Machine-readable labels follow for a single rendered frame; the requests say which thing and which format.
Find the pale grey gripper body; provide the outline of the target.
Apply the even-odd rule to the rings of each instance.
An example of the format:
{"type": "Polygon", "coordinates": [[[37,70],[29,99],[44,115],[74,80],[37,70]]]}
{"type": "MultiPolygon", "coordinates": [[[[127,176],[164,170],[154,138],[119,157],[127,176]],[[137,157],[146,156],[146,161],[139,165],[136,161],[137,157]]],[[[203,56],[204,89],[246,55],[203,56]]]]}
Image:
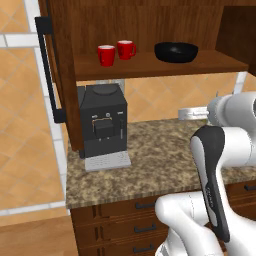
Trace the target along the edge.
{"type": "Polygon", "coordinates": [[[203,120],[208,117],[207,107],[182,108],[178,110],[179,120],[203,120]]]}

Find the dark brown cabinet door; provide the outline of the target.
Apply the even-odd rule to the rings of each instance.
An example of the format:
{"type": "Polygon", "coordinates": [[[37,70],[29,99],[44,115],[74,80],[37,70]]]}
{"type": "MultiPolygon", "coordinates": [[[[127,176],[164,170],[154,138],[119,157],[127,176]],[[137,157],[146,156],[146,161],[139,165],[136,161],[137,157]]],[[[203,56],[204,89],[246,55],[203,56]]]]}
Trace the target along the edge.
{"type": "Polygon", "coordinates": [[[215,49],[247,64],[256,77],[256,6],[224,8],[215,49]]]}

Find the brown wooden cabinet door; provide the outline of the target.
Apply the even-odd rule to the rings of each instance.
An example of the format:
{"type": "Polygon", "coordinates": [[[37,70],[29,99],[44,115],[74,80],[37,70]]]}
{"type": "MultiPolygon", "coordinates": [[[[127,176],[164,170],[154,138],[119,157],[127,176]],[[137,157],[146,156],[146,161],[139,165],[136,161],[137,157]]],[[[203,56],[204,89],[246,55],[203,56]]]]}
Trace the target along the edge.
{"type": "Polygon", "coordinates": [[[47,37],[50,66],[56,81],[66,127],[74,151],[84,147],[71,41],[68,0],[39,0],[42,16],[51,19],[53,35],[47,37]]]}

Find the black bowl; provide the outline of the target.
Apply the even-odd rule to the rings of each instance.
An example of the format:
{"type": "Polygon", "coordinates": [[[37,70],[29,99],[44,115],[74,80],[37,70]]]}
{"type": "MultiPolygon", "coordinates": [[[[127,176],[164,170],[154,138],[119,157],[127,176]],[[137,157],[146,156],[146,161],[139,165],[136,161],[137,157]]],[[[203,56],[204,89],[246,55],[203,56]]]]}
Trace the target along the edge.
{"type": "Polygon", "coordinates": [[[160,42],[154,46],[158,60],[167,63],[192,62],[198,54],[198,47],[184,42],[160,42]]]}

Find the black coffee machine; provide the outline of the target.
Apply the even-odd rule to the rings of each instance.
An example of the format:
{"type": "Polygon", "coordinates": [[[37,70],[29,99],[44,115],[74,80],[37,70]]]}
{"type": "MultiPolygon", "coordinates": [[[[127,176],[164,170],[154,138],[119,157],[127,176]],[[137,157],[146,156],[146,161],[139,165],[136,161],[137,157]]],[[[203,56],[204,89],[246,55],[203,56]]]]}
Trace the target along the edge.
{"type": "Polygon", "coordinates": [[[127,101],[120,86],[78,86],[78,103],[84,149],[79,151],[87,172],[126,168],[127,101]]]}

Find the brown wooden drawer front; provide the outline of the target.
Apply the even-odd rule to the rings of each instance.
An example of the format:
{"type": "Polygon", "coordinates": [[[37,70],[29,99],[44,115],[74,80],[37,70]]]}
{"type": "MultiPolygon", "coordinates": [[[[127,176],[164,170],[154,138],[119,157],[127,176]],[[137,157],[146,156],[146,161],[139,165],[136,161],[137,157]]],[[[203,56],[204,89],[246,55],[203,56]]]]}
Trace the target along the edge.
{"type": "Polygon", "coordinates": [[[75,218],[93,219],[97,217],[121,216],[141,212],[144,210],[152,210],[154,207],[137,210],[135,203],[148,204],[156,202],[157,196],[136,198],[132,200],[119,201],[101,205],[75,208],[71,210],[71,215],[75,218]]]}
{"type": "Polygon", "coordinates": [[[100,246],[87,247],[79,250],[79,256],[154,256],[157,248],[164,242],[165,236],[154,236],[124,242],[107,243],[100,246]],[[133,247],[147,248],[154,245],[154,250],[133,253],[133,247]]]}
{"type": "Polygon", "coordinates": [[[231,202],[231,208],[240,216],[256,220],[256,201],[253,202],[231,202]]]}
{"type": "Polygon", "coordinates": [[[141,216],[137,218],[126,218],[115,221],[103,222],[102,224],[95,225],[83,225],[75,228],[75,232],[78,238],[83,241],[96,242],[100,240],[110,240],[117,238],[124,238],[133,235],[139,235],[149,232],[160,231],[166,229],[167,226],[161,223],[155,215],[141,216]],[[152,224],[156,224],[156,230],[135,233],[134,226],[138,228],[149,227],[152,224]]]}
{"type": "Polygon", "coordinates": [[[225,186],[226,193],[229,200],[244,199],[256,196],[256,190],[246,191],[244,185],[256,186],[256,180],[243,181],[233,184],[227,184],[225,186]]]}

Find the red mug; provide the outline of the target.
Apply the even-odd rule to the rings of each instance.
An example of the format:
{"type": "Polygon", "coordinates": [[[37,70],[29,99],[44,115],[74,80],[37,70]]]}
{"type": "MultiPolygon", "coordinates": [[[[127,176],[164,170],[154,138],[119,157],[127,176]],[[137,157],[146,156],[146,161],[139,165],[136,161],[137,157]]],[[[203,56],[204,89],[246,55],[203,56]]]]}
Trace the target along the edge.
{"type": "Polygon", "coordinates": [[[136,55],[136,45],[130,40],[117,42],[118,55],[121,60],[129,60],[136,55]]]}
{"type": "Polygon", "coordinates": [[[104,67],[112,66],[115,58],[115,47],[112,45],[99,46],[98,58],[101,66],[104,66],[104,67]]]}

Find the brown wooden wall cabinet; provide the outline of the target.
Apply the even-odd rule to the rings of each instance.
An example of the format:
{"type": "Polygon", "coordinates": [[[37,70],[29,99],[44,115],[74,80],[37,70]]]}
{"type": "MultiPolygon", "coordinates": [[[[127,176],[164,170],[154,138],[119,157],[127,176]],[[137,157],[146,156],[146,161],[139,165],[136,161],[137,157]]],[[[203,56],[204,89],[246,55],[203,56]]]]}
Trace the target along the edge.
{"type": "Polygon", "coordinates": [[[247,71],[248,65],[215,49],[223,10],[256,6],[256,0],[68,0],[76,80],[247,71]],[[131,40],[137,53],[99,64],[97,47],[131,40]],[[156,59],[158,42],[187,42],[195,60],[168,64],[156,59]]]}

